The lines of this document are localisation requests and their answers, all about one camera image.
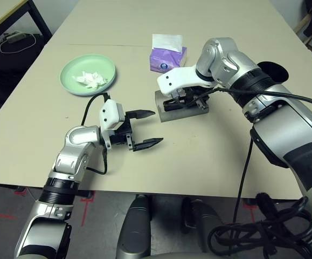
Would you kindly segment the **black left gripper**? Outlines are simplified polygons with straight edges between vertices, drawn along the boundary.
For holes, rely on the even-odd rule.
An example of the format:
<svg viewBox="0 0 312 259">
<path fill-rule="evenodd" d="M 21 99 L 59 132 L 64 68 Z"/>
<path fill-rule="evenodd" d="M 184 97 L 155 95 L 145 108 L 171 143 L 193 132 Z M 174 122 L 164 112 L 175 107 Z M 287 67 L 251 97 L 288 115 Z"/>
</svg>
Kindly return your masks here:
<svg viewBox="0 0 312 259">
<path fill-rule="evenodd" d="M 124 122 L 122 125 L 114 131 L 114 134 L 110 136 L 110 142 L 112 145 L 124 145 L 126 144 L 129 150 L 134 152 L 141 151 L 156 144 L 160 143 L 163 138 L 151 138 L 143 140 L 141 143 L 133 143 L 132 140 L 132 127 L 130 119 L 143 119 L 154 115 L 154 111 L 150 110 L 133 110 L 125 113 Z"/>
</svg>

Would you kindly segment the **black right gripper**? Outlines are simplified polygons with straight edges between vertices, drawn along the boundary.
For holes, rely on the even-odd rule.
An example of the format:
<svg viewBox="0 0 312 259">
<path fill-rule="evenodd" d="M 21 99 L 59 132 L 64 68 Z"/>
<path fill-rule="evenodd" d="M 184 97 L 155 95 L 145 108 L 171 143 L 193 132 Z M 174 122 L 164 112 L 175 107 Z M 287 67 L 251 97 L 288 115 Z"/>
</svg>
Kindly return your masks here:
<svg viewBox="0 0 312 259">
<path fill-rule="evenodd" d="M 199 108 L 206 109 L 209 107 L 207 101 L 209 96 L 206 94 L 208 89 L 193 86 L 186 87 L 179 92 L 178 97 L 170 99 L 168 103 L 164 103 L 163 107 L 165 111 L 175 111 L 183 108 Z"/>
</svg>

